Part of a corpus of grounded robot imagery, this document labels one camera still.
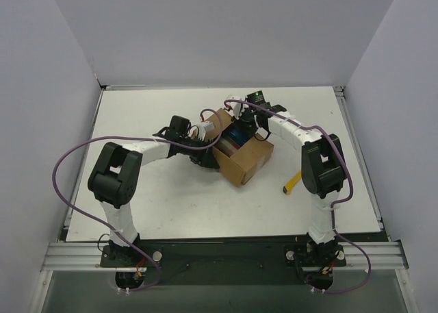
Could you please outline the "blue plastic packet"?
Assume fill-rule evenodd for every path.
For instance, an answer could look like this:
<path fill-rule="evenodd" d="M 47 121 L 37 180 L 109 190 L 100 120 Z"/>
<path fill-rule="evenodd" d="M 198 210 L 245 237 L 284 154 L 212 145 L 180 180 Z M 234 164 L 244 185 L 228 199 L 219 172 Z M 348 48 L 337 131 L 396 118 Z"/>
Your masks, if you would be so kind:
<path fill-rule="evenodd" d="M 227 137 L 239 147 L 242 147 L 250 140 L 250 136 L 240 131 L 238 128 L 234 127 L 233 125 L 230 125 L 227 128 Z"/>

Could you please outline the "dark striped packet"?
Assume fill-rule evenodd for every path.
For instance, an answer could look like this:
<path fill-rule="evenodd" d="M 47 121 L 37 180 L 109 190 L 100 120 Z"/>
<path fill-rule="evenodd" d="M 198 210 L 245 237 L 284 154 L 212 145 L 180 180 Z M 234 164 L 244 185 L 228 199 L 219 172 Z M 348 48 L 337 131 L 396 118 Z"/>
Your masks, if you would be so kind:
<path fill-rule="evenodd" d="M 216 143 L 216 148 L 223 154 L 231 157 L 240 149 L 240 146 L 228 137 L 221 137 Z"/>

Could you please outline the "brown cardboard express box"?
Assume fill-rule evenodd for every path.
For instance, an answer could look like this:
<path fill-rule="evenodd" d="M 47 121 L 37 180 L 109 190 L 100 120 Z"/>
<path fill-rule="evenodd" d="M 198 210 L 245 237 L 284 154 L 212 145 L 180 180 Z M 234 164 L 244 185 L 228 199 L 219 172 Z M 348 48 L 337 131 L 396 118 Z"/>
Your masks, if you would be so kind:
<path fill-rule="evenodd" d="M 221 137 L 227 137 L 227 128 L 233 125 L 231 116 L 223 109 L 212 114 L 207 121 L 211 121 L 215 125 L 215 129 L 206 135 L 207 140 L 215 140 L 219 134 L 220 122 L 222 121 L 223 131 Z M 247 184 L 256 172 L 265 165 L 270 159 L 274 151 L 274 145 L 267 141 L 261 140 L 260 136 L 253 136 L 250 140 L 240 147 L 231 157 L 223 154 L 213 146 L 213 153 L 219 163 L 219 170 L 231 184 L 240 187 Z"/>

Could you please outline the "yellow utility knife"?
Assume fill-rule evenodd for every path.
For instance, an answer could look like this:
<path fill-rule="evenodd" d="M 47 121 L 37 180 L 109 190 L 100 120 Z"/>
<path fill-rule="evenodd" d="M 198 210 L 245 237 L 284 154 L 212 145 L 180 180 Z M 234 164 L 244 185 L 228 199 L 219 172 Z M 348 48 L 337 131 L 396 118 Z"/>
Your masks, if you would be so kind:
<path fill-rule="evenodd" d="M 298 171 L 297 174 L 295 174 L 295 176 L 293 176 L 284 186 L 283 186 L 283 193 L 285 195 L 289 195 L 293 188 L 295 187 L 295 185 L 301 180 L 302 177 L 302 173 L 301 171 Z"/>

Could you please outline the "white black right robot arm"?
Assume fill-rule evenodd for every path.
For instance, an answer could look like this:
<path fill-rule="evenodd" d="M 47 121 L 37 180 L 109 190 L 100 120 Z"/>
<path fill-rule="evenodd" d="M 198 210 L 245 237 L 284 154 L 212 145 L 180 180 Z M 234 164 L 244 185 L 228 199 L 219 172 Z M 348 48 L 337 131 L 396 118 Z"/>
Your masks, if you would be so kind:
<path fill-rule="evenodd" d="M 320 126 L 303 125 L 282 105 L 267 102 L 260 90 L 245 99 L 230 96 L 224 105 L 232 112 L 233 124 L 247 136 L 264 129 L 300 152 L 301 179 L 312 201 L 308 234 L 317 245 L 334 240 L 335 205 L 353 194 L 350 190 L 345 199 L 338 199 L 345 180 L 352 186 L 339 138 Z"/>

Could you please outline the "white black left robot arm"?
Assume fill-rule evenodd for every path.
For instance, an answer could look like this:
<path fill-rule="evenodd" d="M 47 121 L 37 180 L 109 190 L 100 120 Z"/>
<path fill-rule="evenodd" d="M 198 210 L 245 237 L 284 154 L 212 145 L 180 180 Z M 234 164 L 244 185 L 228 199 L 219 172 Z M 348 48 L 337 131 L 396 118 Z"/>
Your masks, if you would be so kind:
<path fill-rule="evenodd" d="M 103 146 L 89 177 L 88 190 L 100 202 L 106 221 L 112 226 L 109 252 L 122 264 L 132 266 L 140 259 L 137 246 L 140 235 L 130 206 L 140 169 L 151 162 L 181 154 L 194 164 L 218 170 L 207 134 L 219 129 L 211 121 L 192 125 L 186 118 L 173 116 L 170 124 L 153 134 L 151 140 L 126 145 L 108 142 Z"/>

